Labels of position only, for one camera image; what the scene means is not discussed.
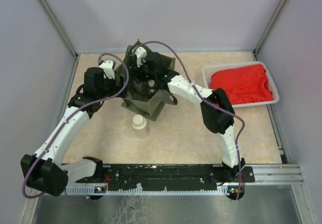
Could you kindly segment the clear bottle white cap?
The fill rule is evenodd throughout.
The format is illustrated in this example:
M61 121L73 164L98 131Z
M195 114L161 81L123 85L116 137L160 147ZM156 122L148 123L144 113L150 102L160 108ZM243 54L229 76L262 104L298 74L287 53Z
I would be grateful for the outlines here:
M148 81L148 86L146 88L146 93L149 96L153 96L158 91L157 85L154 80Z

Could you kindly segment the green canvas bag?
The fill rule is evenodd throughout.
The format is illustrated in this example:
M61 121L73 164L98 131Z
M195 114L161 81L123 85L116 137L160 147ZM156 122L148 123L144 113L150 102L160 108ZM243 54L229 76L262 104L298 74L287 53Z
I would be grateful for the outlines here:
M121 98L123 100L121 106L131 112L142 115L151 121L156 121L166 104L178 104L178 100L169 92L167 87L167 83L169 82L167 78L178 74L175 71L176 60L173 57L161 54L165 61L165 65L168 67L168 71L162 78L155 81L158 91L153 96L149 96L146 93L148 81L138 83L133 78L133 69L136 66L136 57L133 57L131 52L134 48L140 47L140 44L141 42L137 40L134 45L129 45L126 49L123 62L126 64L129 71L129 81L126 89L121 93ZM147 53L154 52L146 45L144 45L143 48Z

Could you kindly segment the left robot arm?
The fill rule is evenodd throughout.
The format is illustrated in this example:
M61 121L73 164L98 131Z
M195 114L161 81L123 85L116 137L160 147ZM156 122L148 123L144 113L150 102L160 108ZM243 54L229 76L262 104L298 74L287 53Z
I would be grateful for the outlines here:
M123 65L125 77L123 85L117 86L114 68L90 67L84 73L84 82L67 105L63 118L48 139L33 155L24 155L21 167L24 175L22 194L31 199L26 188L43 194L59 196L66 193L68 184L84 178L99 182L104 178L103 162L93 157L84 157L80 161L63 164L62 160L78 132L92 116L100 110L104 102L119 97L126 91L130 79L127 66Z

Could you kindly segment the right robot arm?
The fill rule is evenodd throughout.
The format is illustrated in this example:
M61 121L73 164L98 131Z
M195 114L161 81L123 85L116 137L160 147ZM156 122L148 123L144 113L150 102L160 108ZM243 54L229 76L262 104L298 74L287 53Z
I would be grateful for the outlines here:
M204 125L220 138L225 177L232 182L242 181L245 161L238 146L240 135L234 133L237 115L226 92L221 88L211 90L192 83L188 75L182 76L167 68L163 56L157 52L138 47L130 55L136 61L135 75L141 81L154 81L159 90L181 96L200 106Z

